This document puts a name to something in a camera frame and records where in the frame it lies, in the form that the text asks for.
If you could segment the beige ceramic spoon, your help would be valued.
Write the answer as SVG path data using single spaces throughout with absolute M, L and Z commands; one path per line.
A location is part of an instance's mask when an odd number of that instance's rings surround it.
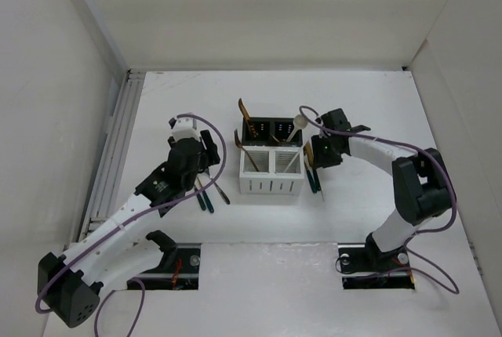
M 296 115 L 295 118 L 293 119 L 293 130 L 287 137 L 286 142 L 290 142 L 296 135 L 296 133 L 305 129 L 307 125 L 308 125 L 307 119 L 303 115 L 301 114 Z

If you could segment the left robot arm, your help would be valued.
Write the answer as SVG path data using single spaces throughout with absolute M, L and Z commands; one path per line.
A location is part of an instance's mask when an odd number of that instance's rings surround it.
M 166 161 L 158 165 L 113 215 L 79 243 L 38 262 L 38 313 L 54 313 L 77 328 L 97 311 L 120 285 L 154 267 L 170 270 L 177 250 L 173 239 L 157 226 L 178 204 L 198 195 L 197 176 L 224 166 L 211 131 L 174 129 Z

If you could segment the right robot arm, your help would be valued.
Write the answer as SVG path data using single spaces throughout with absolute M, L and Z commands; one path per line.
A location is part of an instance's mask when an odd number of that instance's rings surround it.
M 366 125 L 353 126 L 340 108 L 308 122 L 319 129 L 311 137 L 314 167 L 339 165 L 346 155 L 392 178 L 395 209 L 366 238 L 363 259 L 368 267 L 382 269 L 391 253 L 416 234 L 440 232 L 453 224 L 457 196 L 438 150 L 375 136 Z

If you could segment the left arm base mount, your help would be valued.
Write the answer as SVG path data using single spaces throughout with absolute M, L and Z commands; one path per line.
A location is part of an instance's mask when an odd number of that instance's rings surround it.
M 201 256 L 200 244 L 181 244 L 172 259 L 164 255 L 155 268 L 136 278 L 143 282 L 146 290 L 198 290 Z

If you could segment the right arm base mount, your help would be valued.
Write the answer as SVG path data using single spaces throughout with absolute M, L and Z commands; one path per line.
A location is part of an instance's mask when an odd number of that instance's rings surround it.
M 337 249 L 344 290 L 415 289 L 404 248 L 380 258 L 374 258 L 364 243 L 339 244 Z

